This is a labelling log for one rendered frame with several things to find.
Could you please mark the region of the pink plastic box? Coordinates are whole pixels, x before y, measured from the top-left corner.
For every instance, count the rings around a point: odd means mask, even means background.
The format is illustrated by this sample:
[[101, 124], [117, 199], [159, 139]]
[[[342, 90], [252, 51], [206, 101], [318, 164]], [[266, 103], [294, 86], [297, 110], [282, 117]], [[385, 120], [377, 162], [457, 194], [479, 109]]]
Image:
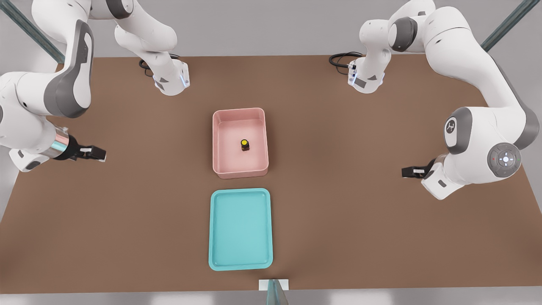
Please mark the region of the pink plastic box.
[[222, 179], [265, 176], [269, 167], [265, 112], [261, 108], [213, 114], [213, 170]]

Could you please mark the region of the silver frame post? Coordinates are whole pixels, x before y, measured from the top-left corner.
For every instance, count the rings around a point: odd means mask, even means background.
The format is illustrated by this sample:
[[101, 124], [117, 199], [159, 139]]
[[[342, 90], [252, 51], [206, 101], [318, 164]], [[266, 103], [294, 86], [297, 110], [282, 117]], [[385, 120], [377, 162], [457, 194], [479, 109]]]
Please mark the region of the silver frame post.
[[58, 64], [64, 64], [65, 56], [10, 0], [0, 0], [0, 10], [31, 37]]
[[482, 49], [489, 52], [539, 2], [540, 0], [522, 0], [522, 2], [484, 40], [481, 44]]
[[289, 289], [288, 279], [259, 280], [259, 290], [266, 291], [265, 305], [289, 305], [285, 294]]

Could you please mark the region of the pale blue-green tray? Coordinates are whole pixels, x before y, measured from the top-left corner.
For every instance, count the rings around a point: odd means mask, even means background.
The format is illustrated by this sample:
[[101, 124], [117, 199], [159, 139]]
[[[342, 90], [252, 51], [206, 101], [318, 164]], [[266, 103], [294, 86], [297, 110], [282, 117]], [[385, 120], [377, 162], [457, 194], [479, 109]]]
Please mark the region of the pale blue-green tray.
[[216, 272], [266, 269], [273, 262], [267, 189], [217, 190], [210, 199], [208, 264]]

